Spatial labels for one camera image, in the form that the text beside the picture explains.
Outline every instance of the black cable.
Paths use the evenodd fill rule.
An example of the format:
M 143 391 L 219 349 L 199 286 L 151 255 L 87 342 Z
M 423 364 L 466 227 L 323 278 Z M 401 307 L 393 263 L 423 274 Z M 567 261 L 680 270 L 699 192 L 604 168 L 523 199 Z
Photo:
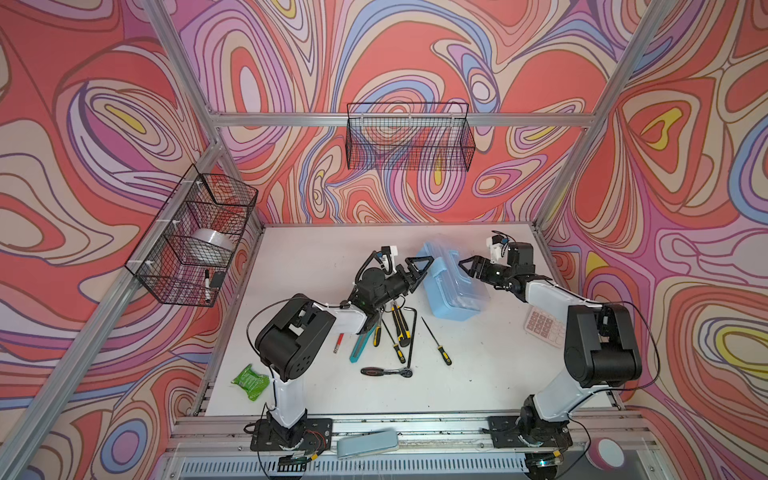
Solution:
M 248 330 L 250 330 L 250 324 L 251 324 L 251 323 L 253 323 L 253 321 L 256 319 L 256 317 L 258 317 L 259 315 L 261 315 L 262 313 L 264 313 L 264 310 L 267 310 L 267 309 L 269 309 L 269 308 L 272 308 L 273 306 L 277 305 L 278 303 L 289 302 L 289 301 L 291 301 L 291 300 L 293 300 L 293 298 L 286 298 L 286 299 L 283 299 L 283 300 L 277 300 L 275 303 L 272 303 L 272 304 L 270 304 L 270 305 L 267 305 L 267 306 L 265 306 L 264 308 L 262 308 L 261 310 L 259 310 L 259 311 L 256 313 L 256 315 L 254 315 L 254 316 L 250 317 L 250 320 L 248 320 L 248 325 L 246 325 L 246 327 L 245 327 L 245 337 L 248 339 L 248 345 L 250 345 L 250 348 L 251 348 L 251 349 L 252 349 L 254 352 L 256 352 L 256 354 L 257 354 L 258 356 L 261 356 L 261 354 L 259 353 L 259 351 L 258 351 L 258 350 L 256 350 L 256 346 L 253 344 L 253 342 L 251 342 L 251 341 L 250 341 L 250 333 L 248 332 Z
M 381 264 L 381 260 L 377 257 L 377 254 L 379 252 L 371 252 L 370 255 L 368 255 L 368 259 L 366 259 L 366 262 L 360 267 L 360 270 L 357 270 L 357 275 L 355 275 L 355 284 L 360 282 L 360 277 L 362 276 L 362 272 L 366 271 L 366 267 L 369 263 L 371 263 L 371 260 L 376 259 L 379 264 Z
M 505 237 L 507 237 L 507 243 L 502 245 L 502 258 L 504 258 L 504 255 L 507 253 L 507 250 L 509 250 L 509 240 L 512 240 L 512 243 L 518 242 L 517 240 L 515 240 L 514 237 L 511 237 L 510 235 L 507 235 L 504 232 L 500 232 L 498 230 L 491 230 L 491 233 L 495 233 L 497 235 L 504 235 Z
M 591 399 L 591 398 L 592 398 L 592 396 L 593 396 L 595 393 L 599 393 L 599 392 L 609 392 L 609 391 L 611 391 L 611 389 L 603 389 L 603 390 L 598 390 L 598 391 L 596 391 L 596 392 L 590 392 L 590 394 L 589 394 L 589 395 L 587 395 L 587 396 L 585 396 L 583 399 L 579 400 L 579 402 L 578 402 L 576 405 L 574 405 L 574 406 L 573 406 L 573 407 L 572 407 L 570 410 L 568 410 L 568 414 L 570 415 L 570 414 L 571 414 L 571 412 L 573 412 L 575 409 L 579 408 L 579 406 L 581 406 L 581 404 L 582 404 L 582 403 L 584 403 L 584 402 L 586 402 L 587 400 Z
M 384 263 L 380 262 L 382 264 L 382 270 L 384 270 L 385 275 L 392 275 L 392 272 L 395 271 L 395 261 L 392 260 L 392 255 L 389 253 L 384 253 L 382 257 L 386 258 L 387 267 L 384 268 Z
M 395 306 L 397 306 L 397 299 L 400 298 L 400 297 L 402 297 L 402 305 L 398 306 L 398 308 L 403 308 L 404 306 L 406 306 L 406 298 L 407 297 L 405 295 L 402 295 L 402 294 L 398 295 L 397 298 L 393 300 L 393 302 L 395 303 Z M 392 313 L 392 312 L 395 311 L 395 307 L 393 307 L 391 310 L 384 310 L 384 307 L 382 307 L 382 311 L 384 313 Z
M 243 431 L 247 433 L 248 435 L 255 435 L 255 441 L 256 441 L 256 457 L 259 459 L 259 467 L 261 468 L 261 471 L 264 473 L 264 476 L 267 478 L 267 480 L 273 480 L 272 477 L 270 477 L 270 474 L 266 473 L 266 469 L 264 468 L 264 465 L 261 463 L 261 454 L 259 453 L 259 430 L 258 425 L 264 420 L 264 411 L 266 410 L 266 402 L 264 403 L 263 407 L 261 407 L 261 416 L 259 417 L 259 422 L 257 423 L 249 423 L 243 427 Z
M 656 383 L 656 381 L 659 379 L 659 375 L 661 374 L 661 357 L 659 356 L 659 347 L 656 344 L 656 339 L 654 339 L 654 333 L 650 330 L 650 325 L 648 325 L 648 322 L 646 321 L 643 314 L 640 312 L 640 309 L 637 308 L 637 306 L 634 303 L 628 302 L 626 300 L 618 300 L 617 302 L 611 302 L 611 303 L 626 303 L 627 305 L 632 305 L 632 308 L 634 308 L 634 311 L 637 312 L 637 314 L 640 316 L 640 319 L 643 320 L 645 329 L 648 330 L 648 336 L 650 337 L 650 342 L 654 345 L 654 352 L 656 356 L 656 362 L 655 362 L 656 375 L 654 375 L 654 378 L 650 382 L 646 383 L 645 385 L 632 387 L 631 389 L 611 389 L 611 390 L 615 392 L 634 392 L 635 390 L 642 390 Z
M 589 447 L 592 445 L 592 437 L 589 435 L 589 430 L 587 430 L 587 427 L 584 426 L 583 423 L 579 422 L 578 420 L 571 419 L 573 422 L 576 422 L 577 424 L 581 425 L 581 427 L 584 429 L 584 431 L 587 433 L 587 445 L 584 446 L 584 451 L 579 455 L 578 458 L 576 458 L 576 462 L 571 463 L 568 468 L 566 468 L 563 472 L 560 472 L 560 474 L 556 477 L 554 477 L 552 480 L 558 480 L 558 478 L 562 478 L 563 475 L 568 473 L 571 468 L 574 467 L 577 463 L 579 463 L 579 460 L 581 460 L 586 454 L 587 450 L 589 450 Z

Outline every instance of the pink roll of tape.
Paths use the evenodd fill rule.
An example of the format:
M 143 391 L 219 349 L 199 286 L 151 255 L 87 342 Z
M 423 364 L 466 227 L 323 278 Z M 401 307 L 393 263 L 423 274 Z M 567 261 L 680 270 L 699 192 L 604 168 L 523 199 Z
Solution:
M 624 451 L 611 439 L 594 439 L 587 450 L 587 460 L 600 470 L 615 470 L 624 466 Z

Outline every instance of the roll of tape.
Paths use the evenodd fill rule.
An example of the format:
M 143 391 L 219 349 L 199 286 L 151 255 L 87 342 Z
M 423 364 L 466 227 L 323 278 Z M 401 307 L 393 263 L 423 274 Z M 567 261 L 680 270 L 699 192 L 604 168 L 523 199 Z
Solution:
M 614 470 L 624 466 L 624 451 L 611 439 L 595 439 L 587 450 L 587 460 L 600 470 Z
M 229 237 L 210 228 L 198 228 L 192 233 L 192 237 L 205 243 L 224 248 L 230 252 L 235 250 L 235 245 Z M 203 262 L 211 258 L 210 250 L 207 250 L 204 245 L 200 244 L 192 243 L 190 245 L 190 253 Z

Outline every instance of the teal utility knife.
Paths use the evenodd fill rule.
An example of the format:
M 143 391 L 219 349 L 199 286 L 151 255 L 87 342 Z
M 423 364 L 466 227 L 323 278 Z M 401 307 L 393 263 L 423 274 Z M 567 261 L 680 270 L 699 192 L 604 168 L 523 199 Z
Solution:
M 355 342 L 355 348 L 352 349 L 352 355 L 349 356 L 349 361 L 352 363 L 356 363 L 358 360 L 360 360 L 360 355 L 362 354 L 362 350 L 366 348 L 366 344 L 368 343 L 368 339 L 371 337 L 371 334 L 373 333 L 373 330 L 368 330 L 368 333 L 363 333 L 362 335 L 357 336 L 357 342 Z

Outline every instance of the calculator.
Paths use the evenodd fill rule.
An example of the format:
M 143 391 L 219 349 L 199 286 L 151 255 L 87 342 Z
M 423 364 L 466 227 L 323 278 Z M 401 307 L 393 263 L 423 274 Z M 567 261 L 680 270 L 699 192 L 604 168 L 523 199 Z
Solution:
M 565 324 L 534 306 L 525 319 L 525 332 L 557 348 L 565 344 Z

